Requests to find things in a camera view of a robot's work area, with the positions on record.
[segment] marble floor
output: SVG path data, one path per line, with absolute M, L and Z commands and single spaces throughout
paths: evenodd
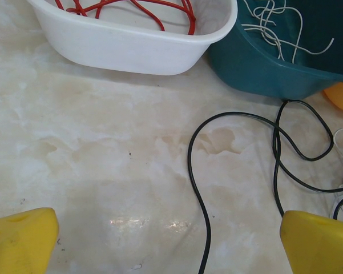
M 343 112 L 321 94 L 306 100 L 329 127 Z M 188 180 L 196 127 L 223 111 L 274 119 L 279 100 L 235 91 L 205 58 L 177 76 L 83 67 L 47 43 L 25 0 L 0 0 L 0 217 L 53 207 L 60 235 L 48 274 L 197 273 L 205 225 Z M 281 126 L 307 155 L 328 145 L 300 106 Z M 193 166 L 212 222 L 206 273 L 291 273 L 272 195 L 271 128 L 222 118 L 198 137 Z M 339 138 L 343 147 L 343 133 Z M 283 161 L 314 186 L 342 183 L 332 151 L 307 163 L 287 146 Z M 333 195 L 279 175 L 285 209 L 328 216 Z

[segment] yellow plastic object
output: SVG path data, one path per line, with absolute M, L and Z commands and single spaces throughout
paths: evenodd
M 343 274 L 343 222 L 287 211 L 280 237 L 294 274 Z
M 0 274 L 44 274 L 59 231 L 51 208 L 0 219 Z
M 325 93 L 331 102 L 343 110 L 343 83 L 327 88 Z

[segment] wire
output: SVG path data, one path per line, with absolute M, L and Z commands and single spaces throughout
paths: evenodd
M 282 43 L 294 47 L 294 52 L 293 52 L 293 56 L 292 56 L 292 63 L 294 64 L 294 61 L 296 59 L 296 54 L 297 54 L 297 50 L 298 49 L 302 50 L 302 51 L 304 51 L 304 52 L 306 52 L 308 54 L 311 54 L 311 55 L 320 55 L 320 54 L 323 54 L 326 51 L 328 51 L 330 49 L 331 45 L 334 42 L 334 38 L 332 38 L 331 41 L 329 42 L 329 44 L 326 46 L 326 48 L 324 48 L 322 51 L 317 52 L 317 53 L 311 52 L 311 51 L 309 51 L 309 50 L 307 50 L 307 49 L 305 49 L 303 47 L 300 47 L 299 43 L 300 43 L 301 34 L 302 34 L 302 30 L 303 30 L 303 17 L 302 17 L 302 14 L 297 9 L 295 9 L 294 7 L 286 6 L 286 0 L 284 0 L 283 7 L 275 7 L 275 1 L 268 0 L 268 3 L 267 3 L 267 5 L 265 7 L 264 6 L 256 7 L 253 11 L 249 7 L 249 4 L 248 4 L 247 0 L 243 0 L 243 1 L 245 2 L 245 5 L 246 5 L 250 15 L 260 21 L 259 25 L 242 24 L 242 26 L 249 27 L 249 28 L 245 29 L 245 31 L 259 30 L 261 32 L 261 35 L 262 35 L 263 39 L 268 44 L 270 44 L 272 46 L 276 46 L 278 48 L 278 52 L 279 52 L 278 59 L 285 60 L 284 57 L 283 57 L 283 52 L 281 50 L 281 44 Z M 262 12 L 260 14 L 257 14 L 257 10 L 260 10 L 260 9 L 262 9 Z M 298 14 L 299 18 L 300 18 L 300 30 L 298 32 L 298 37 L 297 37 L 296 44 L 290 43 L 290 42 L 285 41 L 285 40 L 278 39 L 278 37 L 274 33 L 274 31 L 267 27 L 268 23 L 271 23 L 274 26 L 276 26 L 274 21 L 269 20 L 270 17 L 272 16 L 272 14 L 283 14 L 286 10 L 293 10 L 293 11 L 295 11 Z M 266 18 L 264 18 L 265 12 L 268 12 L 268 15 L 267 15 Z
M 317 157 L 307 157 L 305 156 L 300 149 L 298 148 L 298 146 L 295 144 L 295 142 L 293 141 L 293 139 L 279 126 L 280 123 L 280 119 L 281 116 L 283 114 L 283 110 L 285 108 L 285 106 L 288 103 L 299 103 L 302 104 L 303 106 L 307 107 L 308 110 L 310 110 L 315 117 L 318 119 L 318 121 L 322 124 L 322 126 L 324 127 L 324 129 L 326 130 L 328 137 L 329 137 L 329 146 L 328 148 L 319 156 Z M 323 118 L 318 114 L 318 112 L 309 104 L 300 101 L 300 100 L 286 100 L 283 102 L 283 104 L 281 105 L 276 120 L 275 122 L 270 121 L 267 118 L 264 118 L 262 116 L 258 116 L 255 114 L 251 114 L 251 113 L 247 113 L 247 112 L 224 112 L 221 114 L 217 114 L 209 119 L 207 119 L 206 121 L 204 121 L 197 129 L 196 131 L 193 133 L 192 138 L 189 142 L 189 146 L 188 146 L 188 153 L 187 153 L 187 166 L 188 166 L 188 174 L 189 174 L 189 178 L 191 181 L 191 185 L 192 188 L 195 192 L 195 195 L 197 197 L 197 200 L 200 204 L 200 208 L 203 212 L 203 216 L 204 216 L 204 221 L 205 221 L 205 227 L 206 227 L 206 231 L 207 231 L 207 237 L 205 240 L 205 247 L 204 247 L 204 253 L 203 253 L 203 257 L 200 263 L 200 268 L 198 271 L 198 274 L 203 274 L 205 271 L 205 267 L 207 265 L 207 261 L 208 261 L 208 255 L 209 255 L 209 250 L 211 248 L 211 240 L 212 240 L 212 232 L 211 232 L 211 223 L 208 217 L 208 211 L 205 207 L 205 204 L 203 202 L 203 199 L 201 197 L 201 194 L 198 190 L 198 187 L 196 185 L 195 182 L 195 178 L 194 178 L 194 174 L 193 174 L 193 168 L 192 168 L 192 151 L 193 151 L 193 145 L 194 142 L 199 134 L 199 132 L 210 122 L 221 118 L 221 117 L 225 117 L 225 116 L 243 116 L 243 117 L 247 117 L 247 118 L 252 118 L 252 119 L 256 119 L 259 120 L 265 124 L 268 124 L 270 126 L 272 126 L 273 129 L 273 138 L 272 138 L 272 150 L 273 150 L 273 154 L 275 157 L 275 167 L 274 167 L 274 175 L 273 175 L 273 193 L 274 193 L 274 199 L 277 205 L 277 208 L 279 210 L 279 213 L 281 216 L 284 215 L 284 209 L 281 205 L 281 201 L 279 198 L 279 193 L 278 193 L 278 171 L 279 171 L 279 167 L 282 168 L 282 170 L 289 176 L 291 177 L 293 180 L 295 180 L 296 182 L 298 182 L 300 185 L 312 190 L 312 191 L 316 191 L 316 192 L 323 192 L 323 193 L 335 193 L 335 192 L 343 192 L 343 188 L 336 188 L 336 189 L 332 189 L 332 190 L 323 190 L 320 188 L 316 188 L 316 187 L 312 187 L 306 183 L 304 183 L 303 181 L 301 181 L 300 179 L 296 178 L 292 173 L 290 173 L 288 171 L 288 169 L 283 165 L 283 163 L 281 162 L 280 158 L 281 158 L 281 138 L 280 138 L 280 134 L 283 135 L 286 140 L 288 141 L 288 143 L 292 146 L 292 148 L 295 150 L 295 152 L 298 154 L 298 156 L 304 160 L 313 162 L 313 161 L 317 161 L 322 159 L 323 157 L 327 156 L 328 153 L 331 152 L 333 146 L 334 146 L 334 139 L 333 139 L 333 135 L 332 132 L 330 130 L 330 128 L 328 127 L 328 125 L 325 123 L 325 121 L 323 120 Z M 337 218 L 337 214 L 340 210 L 340 208 L 343 205 L 343 200 L 339 202 L 337 208 L 335 209 L 335 214 L 334 216 Z
M 69 7 L 68 9 L 66 9 L 67 12 L 69 13 L 76 13 L 78 15 L 82 15 L 87 17 L 87 13 L 89 11 L 93 11 L 96 10 L 96 14 L 95 14 L 95 18 L 99 19 L 100 18 L 100 13 L 101 10 L 104 6 L 109 5 L 111 3 L 115 3 L 115 2 L 120 2 L 120 1 L 125 1 L 125 0 L 101 0 L 99 3 L 94 4 L 90 7 L 87 8 L 83 8 L 81 6 L 81 4 L 79 3 L 79 0 L 73 0 L 75 3 L 75 8 L 73 7 Z M 165 31 L 165 27 L 163 26 L 161 20 L 155 16 L 153 13 L 151 13 L 149 10 L 147 10 L 145 7 L 143 7 L 141 4 L 138 3 L 138 1 L 143 1 L 143 2 L 149 2 L 149 3 L 155 3 L 155 4 L 160 4 L 160 5 L 164 5 L 164 6 L 169 6 L 169 7 L 173 7 L 175 9 L 178 9 L 180 11 L 183 11 L 184 13 L 187 14 L 188 19 L 189 19 L 189 31 L 188 31 L 188 35 L 194 35 L 195 33 L 195 28 L 196 28 L 196 18 L 194 16 L 194 12 L 193 12 L 193 8 L 192 8 L 192 4 L 190 2 L 190 0 L 181 0 L 183 6 L 179 6 L 177 4 L 171 3 L 171 2 L 167 2 L 167 1 L 163 1 L 163 0 L 130 0 L 139 10 L 143 11 L 144 13 L 146 13 L 149 17 L 151 17 L 160 27 L 161 31 Z M 61 4 L 60 0 L 55 0 L 57 6 L 64 10 L 63 5 Z

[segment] black cable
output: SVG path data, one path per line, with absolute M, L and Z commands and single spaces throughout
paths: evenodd
M 337 204 L 335 211 L 333 212 L 333 218 L 335 220 L 337 220 L 338 212 L 340 211 L 342 206 L 343 206 L 343 199 Z
M 326 132 L 329 135 L 329 139 L 330 139 L 330 145 L 328 147 L 328 149 L 323 152 L 321 155 L 314 157 L 314 158 L 309 158 L 307 156 L 305 156 L 300 150 L 299 148 L 296 146 L 296 144 L 294 143 L 294 141 L 292 140 L 292 138 L 279 126 L 279 122 L 280 122 L 280 118 L 281 115 L 283 113 L 284 107 L 289 103 L 289 102 L 294 102 L 294 103 L 299 103 L 299 104 L 303 104 L 304 106 L 306 106 L 308 109 L 311 110 L 311 112 L 317 117 L 317 119 L 321 122 L 321 124 L 324 126 L 324 128 L 326 129 Z M 255 114 L 251 114 L 251 113 L 247 113 L 247 112 L 224 112 L 221 114 L 217 114 L 209 119 L 207 119 L 206 121 L 204 121 L 198 128 L 197 130 L 194 132 L 194 134 L 192 135 L 192 138 L 190 140 L 189 146 L 188 146 L 188 155 L 187 155 L 187 164 L 188 164 L 188 173 L 189 173 L 189 178 L 192 184 L 192 188 L 195 192 L 195 195 L 197 197 L 197 200 L 200 204 L 201 210 L 203 212 L 203 216 L 204 216 L 204 220 L 205 220 L 205 226 L 207 229 L 207 237 L 205 240 L 205 248 L 204 248 L 204 253 L 203 253 L 203 258 L 201 260 L 201 264 L 200 264 L 200 268 L 199 268 L 199 272 L 198 274 L 203 274 L 205 271 L 205 266 L 207 265 L 207 260 L 208 260 L 208 255 L 209 255 L 209 250 L 211 247 L 211 237 L 212 237 L 212 233 L 211 233 L 211 223 L 208 217 L 208 212 L 207 209 L 204 205 L 203 199 L 201 197 L 201 194 L 198 190 L 198 187 L 196 185 L 195 182 L 195 178 L 194 178 L 194 174 L 193 174 L 193 169 L 192 169 L 192 150 L 193 150 L 193 145 L 195 142 L 196 137 L 198 136 L 199 132 L 210 122 L 221 118 L 221 117 L 225 117 L 225 116 L 243 116 L 243 117 L 248 117 L 248 118 L 252 118 L 252 119 L 257 119 L 259 121 L 262 121 L 266 124 L 269 124 L 270 126 L 272 126 L 274 128 L 273 131 L 273 141 L 272 141 L 272 148 L 273 148 L 273 154 L 274 157 L 276 159 L 275 162 L 275 167 L 274 167 L 274 176 L 273 176 L 273 192 L 274 192 L 274 198 L 275 198 L 275 202 L 277 204 L 279 213 L 281 214 L 281 216 L 284 215 L 284 210 L 283 207 L 281 205 L 280 202 L 280 198 L 279 198 L 279 193 L 278 193 L 278 187 L 277 187 L 277 176 L 278 176 L 278 171 L 279 171 L 279 167 L 281 167 L 283 169 L 283 171 L 289 176 L 291 177 L 293 180 L 295 180 L 296 182 L 298 182 L 300 185 L 313 190 L 313 191 L 317 191 L 317 192 L 324 192 L 324 193 L 335 193 L 335 192 L 341 192 L 343 191 L 343 188 L 336 188 L 333 190 L 323 190 L 320 188 L 316 188 L 316 187 L 312 187 L 306 183 L 304 183 L 303 181 L 301 181 L 299 178 L 295 177 L 292 173 L 290 173 L 288 171 L 288 169 L 283 165 L 283 163 L 280 160 L 281 157 L 281 139 L 280 139 L 280 134 L 282 134 L 287 141 L 289 142 L 289 144 L 292 146 L 292 148 L 297 152 L 297 154 L 302 158 L 305 159 L 307 161 L 313 162 L 313 161 L 317 161 L 322 159 L 323 157 L 325 157 L 328 153 L 330 153 L 330 151 L 332 150 L 334 143 L 333 143 L 333 135 L 331 133 L 331 130 L 329 129 L 328 125 L 325 123 L 325 121 L 323 120 L 323 118 L 317 113 L 317 111 L 309 104 L 300 101 L 300 100 L 289 100 L 289 101 L 285 101 L 283 102 L 283 104 L 281 105 L 276 121 L 270 121 L 269 119 L 266 119 L 262 116 L 258 116 Z M 338 211 L 340 210 L 341 206 L 343 205 L 343 201 L 341 201 L 340 206 L 337 207 L 337 214 Z

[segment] red wire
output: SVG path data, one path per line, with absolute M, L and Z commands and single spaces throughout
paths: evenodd
M 144 13 L 146 13 L 148 16 L 150 16 L 153 20 L 155 20 L 155 22 L 159 25 L 161 31 L 165 31 L 164 25 L 162 24 L 161 20 L 159 18 L 157 18 L 152 12 L 150 12 L 149 10 L 147 10 L 145 7 L 141 6 L 140 4 L 137 3 L 136 0 L 131 0 L 131 2 L 137 7 L 139 8 L 141 11 L 143 11 Z
M 74 2 L 75 2 L 75 5 L 76 5 L 76 8 L 80 11 L 80 13 L 81 13 L 83 16 L 87 17 L 87 15 L 86 15 L 84 9 L 82 8 L 82 6 L 81 6 L 79 0 L 74 0 Z
M 96 15 L 95 15 L 95 18 L 96 18 L 96 19 L 99 19 L 101 10 L 102 10 L 102 7 L 99 7 L 99 8 L 96 10 Z
M 64 10 L 63 6 L 62 6 L 62 3 L 60 0 L 55 0 L 57 6 L 61 9 L 61 10 Z
M 102 9 L 103 6 L 109 5 L 111 3 L 119 2 L 119 1 L 123 1 L 123 0 L 101 0 L 100 3 L 94 4 L 94 5 L 84 9 L 81 6 L 81 4 L 79 3 L 79 0 L 74 0 L 76 8 L 68 8 L 68 9 L 66 9 L 66 11 L 68 11 L 70 13 L 77 13 L 77 14 L 82 14 L 83 16 L 87 16 L 86 15 L 87 12 L 96 9 L 95 18 L 99 19 L 100 12 L 101 12 L 101 9 Z M 160 4 L 160 5 L 165 5 L 165 6 L 173 7 L 175 9 L 178 9 L 178 10 L 181 10 L 181 11 L 185 12 L 188 15 L 188 18 L 189 18 L 189 21 L 190 21 L 190 27 L 189 27 L 188 34 L 189 35 L 194 35 L 195 27 L 196 27 L 196 25 L 195 25 L 196 18 L 194 16 L 193 8 L 192 8 L 190 0 L 181 0 L 183 6 L 179 6 L 177 4 L 166 2 L 166 1 L 163 1 L 163 0 L 130 0 L 130 1 L 137 8 L 139 8 L 141 11 L 143 11 L 148 16 L 150 16 L 159 25 L 161 31 L 165 31 L 165 28 L 164 28 L 161 20 L 158 17 L 156 17 L 153 13 L 151 13 L 149 10 L 147 10 L 145 7 L 143 7 L 142 5 L 137 3 L 137 1 L 143 1 L 143 2 L 149 2 L 149 3 L 156 3 L 156 4 Z M 55 2 L 56 2 L 57 6 L 60 9 L 63 9 L 63 6 L 62 6 L 60 0 L 55 0 Z

